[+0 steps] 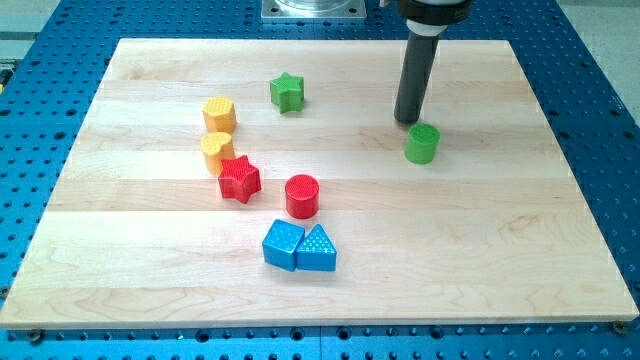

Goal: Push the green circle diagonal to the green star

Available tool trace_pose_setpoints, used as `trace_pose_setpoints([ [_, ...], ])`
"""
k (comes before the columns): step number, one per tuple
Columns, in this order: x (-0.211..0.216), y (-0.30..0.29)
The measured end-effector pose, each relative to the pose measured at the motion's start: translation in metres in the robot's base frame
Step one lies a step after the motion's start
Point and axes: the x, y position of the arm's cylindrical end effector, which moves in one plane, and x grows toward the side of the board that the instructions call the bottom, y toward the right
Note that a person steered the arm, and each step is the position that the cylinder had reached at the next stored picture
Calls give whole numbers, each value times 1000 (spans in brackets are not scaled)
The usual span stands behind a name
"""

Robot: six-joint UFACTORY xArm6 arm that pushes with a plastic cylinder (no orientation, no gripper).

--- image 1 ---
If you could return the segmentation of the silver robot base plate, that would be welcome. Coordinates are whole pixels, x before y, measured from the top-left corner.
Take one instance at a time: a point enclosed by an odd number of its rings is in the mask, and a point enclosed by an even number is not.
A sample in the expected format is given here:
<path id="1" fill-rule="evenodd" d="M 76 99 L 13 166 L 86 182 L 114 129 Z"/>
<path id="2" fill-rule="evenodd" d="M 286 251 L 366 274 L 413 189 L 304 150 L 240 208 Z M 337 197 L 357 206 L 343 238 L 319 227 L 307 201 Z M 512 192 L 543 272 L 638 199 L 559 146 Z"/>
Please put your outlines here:
<path id="1" fill-rule="evenodd" d="M 261 18 L 289 19 L 364 19 L 364 0 L 262 0 Z"/>

